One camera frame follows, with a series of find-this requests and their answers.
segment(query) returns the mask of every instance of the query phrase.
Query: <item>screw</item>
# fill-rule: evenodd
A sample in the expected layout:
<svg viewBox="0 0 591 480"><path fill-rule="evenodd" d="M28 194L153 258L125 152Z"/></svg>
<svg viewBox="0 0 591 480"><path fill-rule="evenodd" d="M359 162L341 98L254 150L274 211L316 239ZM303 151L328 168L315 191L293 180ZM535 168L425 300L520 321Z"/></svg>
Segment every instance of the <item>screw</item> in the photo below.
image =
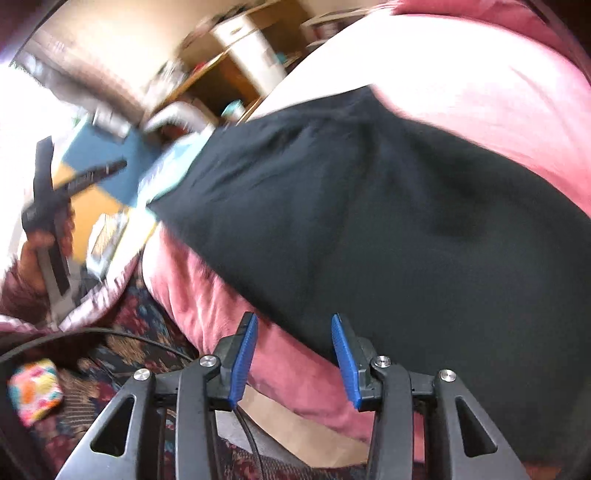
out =
<svg viewBox="0 0 591 480"><path fill-rule="evenodd" d="M390 365L392 365L392 361L390 360L390 357L388 357L388 356L378 355L378 356L374 357L374 365L376 367L380 367L380 368L387 368Z"/></svg>
<svg viewBox="0 0 591 480"><path fill-rule="evenodd" d="M448 370L446 368L445 370L441 370L439 372L439 378L441 378L444 382L453 382L457 378L457 375L453 370Z"/></svg>
<svg viewBox="0 0 591 480"><path fill-rule="evenodd" d="M139 381L147 380L150 378L150 371L147 368L140 368L134 372L134 378Z"/></svg>
<svg viewBox="0 0 591 480"><path fill-rule="evenodd" d="M213 367L217 363L215 355L205 355L199 359L199 365L202 367Z"/></svg>

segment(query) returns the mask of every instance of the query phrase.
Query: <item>human hand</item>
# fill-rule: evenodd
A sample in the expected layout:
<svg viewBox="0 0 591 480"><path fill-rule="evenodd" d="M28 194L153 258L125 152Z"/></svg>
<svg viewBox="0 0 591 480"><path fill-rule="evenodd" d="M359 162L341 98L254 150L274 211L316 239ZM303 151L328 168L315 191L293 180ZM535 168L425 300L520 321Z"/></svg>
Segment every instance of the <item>human hand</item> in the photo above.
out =
<svg viewBox="0 0 591 480"><path fill-rule="evenodd" d="M64 257L72 254L72 232L74 231L74 210L68 207L68 218L63 225L63 237L60 239L60 249ZM21 259L18 263L18 275L37 293L47 293L45 280L37 261L37 249L49 248L56 241L49 232L37 231L27 235L27 241L22 246Z"/></svg>

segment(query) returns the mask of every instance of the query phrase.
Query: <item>black garment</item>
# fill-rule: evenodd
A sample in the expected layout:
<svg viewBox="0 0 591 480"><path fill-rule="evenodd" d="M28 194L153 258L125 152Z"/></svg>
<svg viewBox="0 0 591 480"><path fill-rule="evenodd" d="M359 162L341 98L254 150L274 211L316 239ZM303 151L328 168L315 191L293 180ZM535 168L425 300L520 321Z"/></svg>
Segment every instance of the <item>black garment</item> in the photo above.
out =
<svg viewBox="0 0 591 480"><path fill-rule="evenodd" d="M522 459L563 440L591 365L591 223L526 168L365 87L215 132L150 208L321 355L342 312L407 369L455 370Z"/></svg>

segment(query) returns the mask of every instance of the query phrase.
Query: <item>blue gripper pad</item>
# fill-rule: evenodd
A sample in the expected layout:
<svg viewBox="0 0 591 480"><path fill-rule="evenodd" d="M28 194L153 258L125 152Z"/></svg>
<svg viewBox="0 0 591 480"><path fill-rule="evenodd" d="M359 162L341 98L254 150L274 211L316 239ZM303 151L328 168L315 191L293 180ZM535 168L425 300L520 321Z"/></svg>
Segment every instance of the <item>blue gripper pad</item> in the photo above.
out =
<svg viewBox="0 0 591 480"><path fill-rule="evenodd" d="M358 410L361 407L359 371L338 314L333 316L331 330L333 347L335 347L336 358L339 361L340 376L343 378L347 398L353 403L355 409Z"/></svg>
<svg viewBox="0 0 591 480"><path fill-rule="evenodd" d="M236 356L236 361L232 367L232 380L230 383L230 394L228 401L232 408L236 408L241 401L246 388L246 379L251 369L252 357L255 354L256 339L258 337L258 318L253 313L248 328L244 334L240 350Z"/></svg>

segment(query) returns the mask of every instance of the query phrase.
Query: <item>maroon sleeve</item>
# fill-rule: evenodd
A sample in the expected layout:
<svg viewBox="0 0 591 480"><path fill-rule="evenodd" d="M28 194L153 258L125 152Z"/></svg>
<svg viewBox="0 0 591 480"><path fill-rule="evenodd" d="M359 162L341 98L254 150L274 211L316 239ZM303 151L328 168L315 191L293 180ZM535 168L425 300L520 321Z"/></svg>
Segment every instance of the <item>maroon sleeve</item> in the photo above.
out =
<svg viewBox="0 0 591 480"><path fill-rule="evenodd" d="M0 314L41 326L49 310L47 295L39 294L18 274L18 260L6 273L0 293Z"/></svg>

